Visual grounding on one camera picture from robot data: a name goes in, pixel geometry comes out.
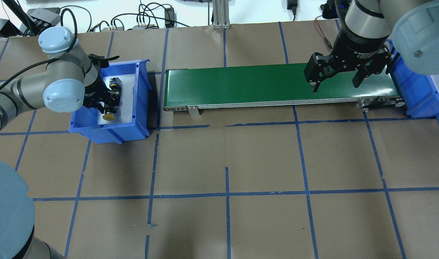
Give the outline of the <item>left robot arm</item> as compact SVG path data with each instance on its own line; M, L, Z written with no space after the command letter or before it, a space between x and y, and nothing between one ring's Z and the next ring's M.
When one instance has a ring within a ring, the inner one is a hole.
M63 26L47 28L38 43L48 59L0 82L0 131L30 110L72 113L95 108L104 113L105 105L118 106L100 77L100 70L116 56L86 54L77 36Z

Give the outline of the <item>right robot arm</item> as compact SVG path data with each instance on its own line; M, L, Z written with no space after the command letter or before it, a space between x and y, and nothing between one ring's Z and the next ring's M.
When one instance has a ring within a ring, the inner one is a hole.
M370 75L391 71L389 38L412 72L439 75L439 0L353 0L347 8L335 0L334 7L341 25L332 50L313 53L304 69L313 92L339 73L355 71L352 83L359 87Z

